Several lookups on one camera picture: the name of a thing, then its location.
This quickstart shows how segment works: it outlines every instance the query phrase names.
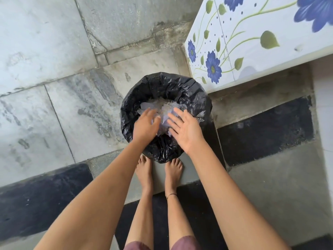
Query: foot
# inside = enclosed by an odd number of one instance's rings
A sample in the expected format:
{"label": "foot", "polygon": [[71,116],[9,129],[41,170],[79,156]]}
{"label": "foot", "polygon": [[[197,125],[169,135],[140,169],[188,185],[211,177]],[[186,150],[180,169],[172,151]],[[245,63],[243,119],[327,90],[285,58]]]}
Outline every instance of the foot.
{"label": "foot", "polygon": [[170,194],[177,194],[176,188],[178,186],[179,179],[181,178],[181,172],[183,171],[183,165],[181,161],[173,159],[165,164],[165,196]]}
{"label": "foot", "polygon": [[135,173],[142,186],[142,195],[152,195],[152,161],[144,155],[141,155],[136,165]]}

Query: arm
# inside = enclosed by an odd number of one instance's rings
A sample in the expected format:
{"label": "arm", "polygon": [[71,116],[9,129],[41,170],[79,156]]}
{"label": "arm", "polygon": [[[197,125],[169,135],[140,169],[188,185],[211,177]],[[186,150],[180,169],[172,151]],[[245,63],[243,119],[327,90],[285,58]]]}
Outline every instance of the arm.
{"label": "arm", "polygon": [[109,250],[127,191],[144,148],[156,136],[160,117],[147,109],[134,125],[133,141],[53,222],[35,250]]}
{"label": "arm", "polygon": [[290,249],[223,168],[197,120],[186,110],[174,111],[182,120],[169,114],[170,132],[193,161],[228,248]]}

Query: trash bin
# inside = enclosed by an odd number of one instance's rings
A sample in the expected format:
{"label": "trash bin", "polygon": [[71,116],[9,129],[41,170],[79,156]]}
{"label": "trash bin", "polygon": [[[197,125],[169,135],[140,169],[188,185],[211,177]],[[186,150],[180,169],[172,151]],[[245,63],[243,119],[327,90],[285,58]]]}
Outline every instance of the trash bin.
{"label": "trash bin", "polygon": [[[177,74],[155,73],[144,76],[125,96],[121,106],[121,130],[128,142],[132,141],[134,123],[142,102],[164,98],[180,104],[199,122],[201,129],[210,122],[211,99],[193,78]],[[167,134],[156,136],[144,150],[144,155],[158,163],[178,158],[184,151],[177,141]]]}

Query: floral tile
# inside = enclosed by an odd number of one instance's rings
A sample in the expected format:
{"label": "floral tile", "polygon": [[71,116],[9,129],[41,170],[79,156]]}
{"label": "floral tile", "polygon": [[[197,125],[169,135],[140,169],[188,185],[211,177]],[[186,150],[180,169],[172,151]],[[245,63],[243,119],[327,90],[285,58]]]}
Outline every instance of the floral tile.
{"label": "floral tile", "polygon": [[215,1],[235,80],[333,43],[333,0]]}
{"label": "floral tile", "polygon": [[185,49],[193,78],[206,92],[234,81],[214,0],[203,1]]}

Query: painted flower pattern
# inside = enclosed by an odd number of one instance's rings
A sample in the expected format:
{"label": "painted flower pattern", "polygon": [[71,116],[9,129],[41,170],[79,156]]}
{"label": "painted flower pattern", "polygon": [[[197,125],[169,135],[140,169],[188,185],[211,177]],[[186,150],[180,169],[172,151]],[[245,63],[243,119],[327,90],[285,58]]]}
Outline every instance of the painted flower pattern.
{"label": "painted flower pattern", "polygon": [[220,60],[216,58],[214,51],[211,53],[208,52],[206,67],[208,77],[211,79],[211,82],[218,84],[220,77],[222,76],[222,69],[219,67]]}
{"label": "painted flower pattern", "polygon": [[189,41],[189,58],[192,61],[192,63],[197,58],[197,56],[195,54],[195,47],[194,47],[194,44],[192,43],[192,40]]}
{"label": "painted flower pattern", "polygon": [[333,25],[333,0],[297,0],[295,22],[312,21],[312,31],[320,31],[326,23]]}
{"label": "painted flower pattern", "polygon": [[235,8],[239,5],[243,4],[244,0],[224,0],[224,4],[229,6],[229,9],[235,11]]}

